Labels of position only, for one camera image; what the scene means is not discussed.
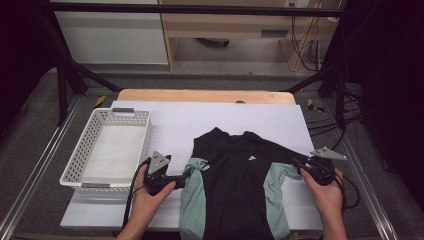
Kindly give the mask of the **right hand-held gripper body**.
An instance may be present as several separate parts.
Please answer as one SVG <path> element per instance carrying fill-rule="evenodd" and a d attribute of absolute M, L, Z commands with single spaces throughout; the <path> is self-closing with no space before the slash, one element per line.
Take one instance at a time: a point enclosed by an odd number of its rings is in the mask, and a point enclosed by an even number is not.
<path fill-rule="evenodd" d="M 305 163 L 305 170 L 316 183 L 327 186 L 335 180 L 334 161 L 346 161 L 345 155 L 339 154 L 327 147 L 311 151 L 312 156 Z"/>

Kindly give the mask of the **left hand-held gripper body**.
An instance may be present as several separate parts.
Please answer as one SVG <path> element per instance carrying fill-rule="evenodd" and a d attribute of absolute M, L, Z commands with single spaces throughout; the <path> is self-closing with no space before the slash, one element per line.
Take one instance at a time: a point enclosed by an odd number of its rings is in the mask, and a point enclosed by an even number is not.
<path fill-rule="evenodd" d="M 171 182 L 176 183 L 175 189 L 183 188 L 183 174 L 176 176 L 167 175 L 169 163 L 170 162 L 157 151 L 154 151 L 153 155 L 147 159 L 146 164 L 148 167 L 144 175 L 144 185 L 147 187 L 150 195 L 157 195 Z"/>

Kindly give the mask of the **white perforated plastic basket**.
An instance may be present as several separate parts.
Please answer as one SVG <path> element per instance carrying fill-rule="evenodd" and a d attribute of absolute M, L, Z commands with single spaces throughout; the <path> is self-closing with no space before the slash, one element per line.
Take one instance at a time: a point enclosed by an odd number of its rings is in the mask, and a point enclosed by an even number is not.
<path fill-rule="evenodd" d="M 127 191 L 148 157 L 151 114 L 133 108 L 97 108 L 60 177 L 76 191 Z"/>

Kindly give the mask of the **black and green t-shirt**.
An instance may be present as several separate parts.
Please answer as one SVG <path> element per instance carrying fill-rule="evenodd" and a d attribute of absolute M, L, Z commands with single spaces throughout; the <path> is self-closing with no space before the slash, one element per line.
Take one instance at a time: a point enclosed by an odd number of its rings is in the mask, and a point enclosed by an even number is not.
<path fill-rule="evenodd" d="M 305 155 L 253 132 L 219 128 L 194 140 L 182 190 L 182 240 L 288 240 L 281 186 L 301 178 L 292 158 Z"/>

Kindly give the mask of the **person's right hand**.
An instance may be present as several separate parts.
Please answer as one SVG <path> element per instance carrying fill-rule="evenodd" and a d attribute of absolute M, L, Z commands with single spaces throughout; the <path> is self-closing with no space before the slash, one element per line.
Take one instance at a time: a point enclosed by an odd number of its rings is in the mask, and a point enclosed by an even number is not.
<path fill-rule="evenodd" d="M 342 216 L 342 192 L 335 181 L 327 186 L 319 185 L 304 169 L 300 173 L 311 190 L 319 214 L 322 217 L 335 219 Z"/>

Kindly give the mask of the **person's left hand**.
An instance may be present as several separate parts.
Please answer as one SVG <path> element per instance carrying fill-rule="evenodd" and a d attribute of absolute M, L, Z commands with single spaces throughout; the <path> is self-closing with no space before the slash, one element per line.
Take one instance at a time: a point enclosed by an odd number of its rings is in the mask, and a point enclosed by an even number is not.
<path fill-rule="evenodd" d="M 136 190 L 133 192 L 132 212 L 130 222 L 148 225 L 155 216 L 162 202 L 172 193 L 176 183 L 168 183 L 159 193 L 152 196 L 144 184 L 144 174 L 147 166 L 144 165 L 136 180 Z"/>

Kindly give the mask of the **black metal stand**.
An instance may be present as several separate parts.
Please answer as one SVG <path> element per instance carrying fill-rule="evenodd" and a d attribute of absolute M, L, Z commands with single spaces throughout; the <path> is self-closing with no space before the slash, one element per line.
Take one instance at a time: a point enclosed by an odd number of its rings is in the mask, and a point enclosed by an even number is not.
<path fill-rule="evenodd" d="M 312 27 L 316 24 L 318 24 L 318 18 L 320 17 L 312 17 L 312 20 L 309 23 L 309 27 L 307 27 L 307 32 L 305 33 L 304 37 L 305 39 L 307 38 L 307 36 L 309 35 L 309 31 L 312 29 Z M 294 54 L 295 54 L 295 65 L 298 64 L 299 62 L 306 68 L 309 69 L 304 61 L 303 61 L 303 53 L 302 53 L 302 46 L 299 46 L 299 43 L 296 39 L 295 36 L 295 16 L 291 16 L 291 44 L 292 44 L 292 49 L 294 50 Z M 342 64 L 344 64 L 344 59 L 345 59 L 345 54 L 346 53 L 346 41 L 345 39 L 343 40 L 343 45 L 341 46 L 341 48 L 334 53 L 334 55 L 330 58 L 327 58 L 327 60 L 325 60 L 325 64 L 324 67 L 321 70 L 318 70 L 318 68 L 316 68 L 315 74 L 308 77 L 306 80 L 301 81 L 300 83 L 287 88 L 286 90 L 283 90 L 284 92 L 289 92 L 289 93 L 296 93 L 298 91 L 300 91 L 301 89 L 303 89 L 306 86 L 309 86 L 310 84 L 318 81 L 318 80 L 323 80 L 319 90 L 318 90 L 318 95 L 320 97 L 323 98 L 328 98 L 330 91 L 330 80 L 331 79 L 326 79 L 328 80 L 327 82 L 324 81 L 325 77 L 329 77 L 331 74 L 335 73 L 336 70 L 340 71 L 339 73 L 339 79 L 333 79 L 334 83 L 332 83 L 336 91 L 336 102 L 335 102 L 335 119 L 336 119 L 336 123 L 337 125 L 344 130 L 345 129 L 345 120 L 344 120 L 344 116 L 343 116 L 343 105 L 344 105 L 344 84 L 345 84 L 345 70 L 344 69 L 344 65 L 342 66 Z"/>
<path fill-rule="evenodd" d="M 84 95 L 88 91 L 88 87 L 83 78 L 87 77 L 113 92 L 122 90 L 121 87 L 112 84 L 73 59 L 59 25 L 54 23 L 48 13 L 37 12 L 36 19 L 40 28 L 43 44 L 57 70 L 59 126 L 64 123 L 68 116 L 67 86 L 70 86 L 76 94 Z"/>

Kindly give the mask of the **dark chair base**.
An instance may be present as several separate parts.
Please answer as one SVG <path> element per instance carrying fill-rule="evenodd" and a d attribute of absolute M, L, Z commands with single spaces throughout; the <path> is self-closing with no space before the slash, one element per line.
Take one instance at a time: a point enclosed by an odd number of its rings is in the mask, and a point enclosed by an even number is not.
<path fill-rule="evenodd" d="M 230 44 L 230 41 L 220 41 L 220 40 L 211 40 L 206 38 L 196 38 L 196 40 L 207 47 L 213 47 L 213 48 L 225 48 L 228 47 Z"/>

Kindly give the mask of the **black curtain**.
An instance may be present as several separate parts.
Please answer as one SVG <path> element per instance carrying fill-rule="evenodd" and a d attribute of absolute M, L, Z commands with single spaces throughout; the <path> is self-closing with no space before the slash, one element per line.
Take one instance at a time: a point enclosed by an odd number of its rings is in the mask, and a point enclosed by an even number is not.
<path fill-rule="evenodd" d="M 0 0 L 0 135 L 54 63 L 18 0 Z"/>
<path fill-rule="evenodd" d="M 352 44 L 350 77 L 381 154 L 424 205 L 424 0 L 380 0 Z"/>

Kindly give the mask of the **white cabinet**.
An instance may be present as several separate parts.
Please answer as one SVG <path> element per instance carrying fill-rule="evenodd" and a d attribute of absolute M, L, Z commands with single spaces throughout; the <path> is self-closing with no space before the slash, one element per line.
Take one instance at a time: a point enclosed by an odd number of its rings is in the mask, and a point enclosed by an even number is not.
<path fill-rule="evenodd" d="M 159 14 L 57 11 L 55 15 L 78 63 L 168 63 Z"/>

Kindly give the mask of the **light wooden desk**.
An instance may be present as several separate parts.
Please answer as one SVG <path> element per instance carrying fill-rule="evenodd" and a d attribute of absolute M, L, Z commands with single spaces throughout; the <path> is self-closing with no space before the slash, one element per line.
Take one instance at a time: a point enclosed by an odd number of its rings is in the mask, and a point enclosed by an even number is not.
<path fill-rule="evenodd" d="M 285 0 L 158 0 L 161 5 L 206 5 L 206 6 L 248 6 L 283 8 Z M 346 0 L 310 0 L 305 9 L 341 10 Z M 328 42 L 332 39 L 338 21 L 334 17 L 320 17 L 318 24 L 304 37 L 312 17 L 295 17 L 295 36 L 299 46 L 303 47 L 303 61 L 307 60 L 306 51 L 312 41 Z M 295 54 L 291 40 L 291 17 L 287 16 L 244 16 L 244 15 L 206 15 L 206 14 L 164 14 L 162 16 L 166 36 L 169 38 L 263 38 L 263 29 L 287 30 L 280 41 L 289 69 L 295 71 L 301 63 L 295 65 Z"/>

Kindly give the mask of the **aluminium floor rail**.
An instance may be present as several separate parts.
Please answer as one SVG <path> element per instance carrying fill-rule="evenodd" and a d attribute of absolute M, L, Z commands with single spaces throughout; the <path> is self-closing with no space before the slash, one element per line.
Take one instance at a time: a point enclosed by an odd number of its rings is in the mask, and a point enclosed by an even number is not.
<path fill-rule="evenodd" d="M 378 194 L 368 180 L 361 160 L 347 137 L 342 137 L 340 146 L 347 157 L 348 165 L 355 178 L 362 201 L 366 204 L 381 240 L 399 240 L 398 235 L 382 206 Z"/>
<path fill-rule="evenodd" d="M 0 240 L 9 240 L 12 236 L 46 169 L 60 146 L 75 113 L 78 111 L 81 99 L 81 96 L 72 98 L 69 107 L 66 109 L 64 119 L 60 120 L 60 124 L 55 126 L 54 132 L 49 136 L 49 141 L 43 148 L 43 152 L 38 154 L 37 162 L 31 168 L 30 174 L 25 178 L 25 183 L 19 188 L 19 194 L 0 223 Z"/>

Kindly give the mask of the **black frame crossbar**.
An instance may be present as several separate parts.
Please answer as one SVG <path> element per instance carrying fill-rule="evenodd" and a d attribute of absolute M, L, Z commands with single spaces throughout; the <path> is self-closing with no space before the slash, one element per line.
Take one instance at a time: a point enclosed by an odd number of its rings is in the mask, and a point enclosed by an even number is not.
<path fill-rule="evenodd" d="M 52 11 L 64 11 L 64 12 L 163 13 L 163 14 L 302 16 L 302 17 L 341 17 L 344 15 L 342 10 L 335 10 L 335 9 L 206 6 L 206 5 L 152 5 L 152 4 L 51 2 L 51 3 L 43 4 L 43 7 Z"/>

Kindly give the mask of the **white wall socket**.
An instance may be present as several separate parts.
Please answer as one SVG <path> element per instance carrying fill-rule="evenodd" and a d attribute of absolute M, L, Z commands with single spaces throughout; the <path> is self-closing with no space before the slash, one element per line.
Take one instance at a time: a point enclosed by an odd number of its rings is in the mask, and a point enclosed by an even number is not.
<path fill-rule="evenodd" d="M 285 0 L 284 7 L 287 8 L 307 8 L 310 0 Z"/>

